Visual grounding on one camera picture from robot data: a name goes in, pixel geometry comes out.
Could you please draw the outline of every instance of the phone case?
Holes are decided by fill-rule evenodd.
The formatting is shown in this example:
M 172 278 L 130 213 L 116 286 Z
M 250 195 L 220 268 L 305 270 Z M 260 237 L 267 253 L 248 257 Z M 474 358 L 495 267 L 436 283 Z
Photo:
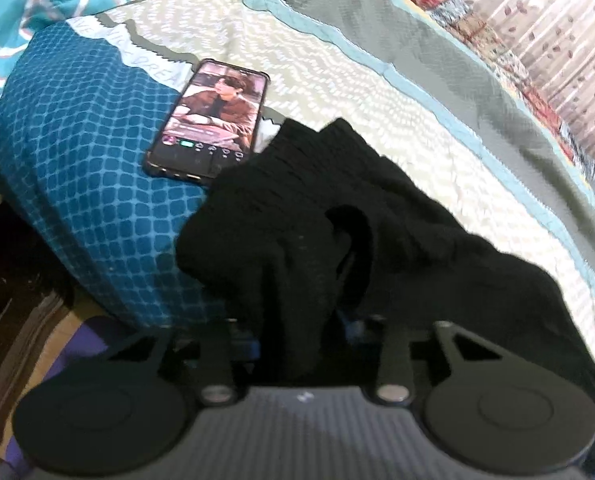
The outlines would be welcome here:
M 184 97 L 186 90 L 193 83 L 193 79 L 195 78 L 195 76 L 197 75 L 199 70 L 201 69 L 202 65 L 204 65 L 205 63 L 209 63 L 209 62 L 227 66 L 234 70 L 241 70 L 246 73 L 258 74 L 258 75 L 263 76 L 264 79 L 266 79 L 266 85 L 264 85 L 264 90 L 263 90 L 263 92 L 261 94 L 261 98 L 260 98 L 260 108 L 262 107 L 264 100 L 266 99 L 266 91 L 268 90 L 268 85 L 270 85 L 270 76 L 268 76 L 268 74 L 266 74 L 265 72 L 259 72 L 258 70 L 251 70 L 251 69 L 245 68 L 243 66 L 237 66 L 237 65 L 230 64 L 230 63 L 225 63 L 225 62 L 222 62 L 222 61 L 219 61 L 216 59 L 212 59 L 212 58 L 202 59 L 199 63 L 197 63 L 197 68 L 194 70 L 193 75 L 188 80 L 188 83 L 186 84 L 186 86 L 184 86 L 184 89 L 180 92 L 180 96 L 173 103 L 173 106 L 171 107 L 170 112 L 166 116 L 164 123 L 162 123 L 162 127 L 159 129 L 159 131 L 157 132 L 157 135 L 155 136 L 153 142 L 151 143 L 151 146 L 148 148 L 148 150 L 146 150 L 146 153 L 144 154 L 144 159 L 142 160 L 142 169 L 144 170 L 144 172 L 147 175 L 154 176 L 154 177 L 172 178 L 175 180 L 182 180 L 184 182 L 193 182 L 194 184 L 201 184 L 201 185 L 208 184 L 215 178 L 215 176 L 195 175 L 195 174 L 191 174 L 191 173 L 184 173 L 183 171 L 180 171 L 180 170 L 174 170 L 172 168 L 166 168 L 165 166 L 156 164 L 152 160 L 152 149 L 155 147 L 157 142 L 159 142 L 160 138 L 162 137 L 162 134 L 164 133 L 164 128 L 165 128 L 166 124 L 168 123 L 168 120 L 170 120 L 170 117 L 173 114 L 173 111 L 180 104 L 180 101 Z M 250 149 L 250 153 L 248 154 L 247 158 L 255 155 L 255 153 L 252 150 L 252 147 L 257 142 L 258 127 L 260 126 L 260 120 L 261 120 L 261 112 L 258 113 L 256 121 L 255 121 L 255 126 L 253 128 L 253 134 L 252 134 L 252 138 L 250 141 L 251 149 Z

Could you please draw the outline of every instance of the round black pad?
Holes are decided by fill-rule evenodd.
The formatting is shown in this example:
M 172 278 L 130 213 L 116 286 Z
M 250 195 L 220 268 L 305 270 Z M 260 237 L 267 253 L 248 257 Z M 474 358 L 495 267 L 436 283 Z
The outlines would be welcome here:
M 528 380 L 515 384 L 488 368 L 475 384 L 449 378 L 434 388 L 425 420 L 440 446 L 504 475 L 546 474 L 583 458 L 595 440 L 594 403 L 550 372 L 525 371 Z
M 186 405 L 161 378 L 130 378 L 120 363 L 99 363 L 94 381 L 69 379 L 34 388 L 14 414 L 15 438 L 41 468 L 72 476 L 126 472 L 156 459 L 181 436 Z

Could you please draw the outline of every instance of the brown jacket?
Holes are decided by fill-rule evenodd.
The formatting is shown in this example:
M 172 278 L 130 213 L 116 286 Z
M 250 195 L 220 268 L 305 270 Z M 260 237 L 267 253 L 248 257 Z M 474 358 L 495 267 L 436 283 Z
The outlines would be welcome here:
M 216 97 L 218 97 L 217 92 L 204 90 L 182 98 L 180 104 L 190 109 L 189 114 L 206 115 Z M 218 119 L 224 121 L 224 124 L 220 124 L 223 129 L 247 137 L 250 142 L 256 116 L 254 105 L 242 97 L 234 97 L 226 102 Z

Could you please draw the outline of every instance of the gray ribbed surface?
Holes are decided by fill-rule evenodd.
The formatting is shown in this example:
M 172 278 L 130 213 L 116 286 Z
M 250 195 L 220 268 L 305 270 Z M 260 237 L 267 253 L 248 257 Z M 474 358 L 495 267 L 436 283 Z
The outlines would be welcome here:
M 373 405 L 359 388 L 309 393 L 253 389 L 235 406 L 202 412 L 159 462 L 114 480 L 508 479 L 452 460 L 427 440 L 409 412 Z M 66 477 L 35 471 L 29 478 Z M 570 468 L 530 479 L 585 478 Z

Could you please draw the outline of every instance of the light blue trim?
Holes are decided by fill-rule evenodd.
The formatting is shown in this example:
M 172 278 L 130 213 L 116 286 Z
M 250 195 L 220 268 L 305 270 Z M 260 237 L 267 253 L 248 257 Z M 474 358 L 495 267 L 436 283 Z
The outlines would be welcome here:
M 408 14 L 410 14 L 416 20 L 426 23 L 425 20 L 419 14 L 417 14 L 416 12 L 413 12 L 404 3 L 402 3 L 402 0 L 391 0 L 391 3 L 398 9 L 402 9 L 405 12 L 407 12 Z M 493 73 L 493 70 L 491 70 L 491 68 L 476 53 L 474 53 L 470 48 L 468 48 L 464 43 L 461 43 L 459 40 L 454 38 L 449 32 L 445 31 L 439 25 L 437 25 L 437 28 L 434 28 L 434 30 L 440 36 L 442 36 L 446 40 L 453 43 L 453 45 L 455 45 L 456 48 L 458 48 L 460 51 L 464 52 L 468 57 L 470 57 L 472 60 L 474 60 L 474 62 L 476 62 L 479 66 L 482 66 L 483 68 L 485 68 L 493 77 L 497 78 L 495 76 L 495 74 Z M 516 97 L 513 97 L 512 95 L 510 95 L 510 97 L 514 100 L 517 108 L 519 108 L 520 111 L 525 113 L 535 123 L 535 126 L 537 126 L 540 129 L 543 136 L 545 136 L 546 139 L 548 140 L 548 142 L 551 144 L 551 148 L 553 149 L 555 156 L 565 166 L 566 173 L 569 174 L 569 176 L 573 180 L 574 184 L 584 194 L 586 199 L 589 201 L 589 205 L 595 209 L 595 194 L 593 193 L 593 190 L 590 189 L 590 187 L 584 182 L 583 175 L 580 173 L 580 171 L 578 171 L 577 168 L 575 168 L 570 163 L 570 161 L 568 160 L 566 155 L 564 155 L 564 153 L 562 153 L 562 149 L 560 148 L 560 145 L 555 140 L 555 137 L 553 136 L 553 134 L 547 128 L 545 128 L 542 125 L 542 123 L 540 123 L 540 121 L 537 120 L 537 118 L 530 112 L 526 103 L 522 99 L 517 99 Z
M 329 25 L 316 22 L 307 16 L 295 12 L 281 0 L 243 0 L 244 5 L 252 10 L 265 10 L 270 12 L 278 20 L 289 27 L 311 34 L 316 38 L 337 46 L 349 59 L 356 61 L 383 76 L 393 87 L 408 97 L 415 99 L 424 108 L 435 114 L 435 117 L 455 139 L 459 140 L 471 150 L 484 165 L 499 179 L 499 181 L 511 192 L 513 196 L 522 203 L 530 214 L 540 225 L 548 229 L 564 247 L 569 251 L 575 267 L 586 280 L 595 295 L 595 272 L 583 259 L 576 247 L 571 235 L 568 233 L 562 221 L 544 205 L 542 205 L 529 190 L 515 177 L 513 173 L 503 165 L 495 156 L 482 144 L 474 131 L 464 123 L 458 121 L 449 110 L 429 95 L 426 91 L 413 84 L 411 81 L 398 73 L 391 64 L 387 64 L 367 54 L 357 46 L 348 41 L 342 33 Z

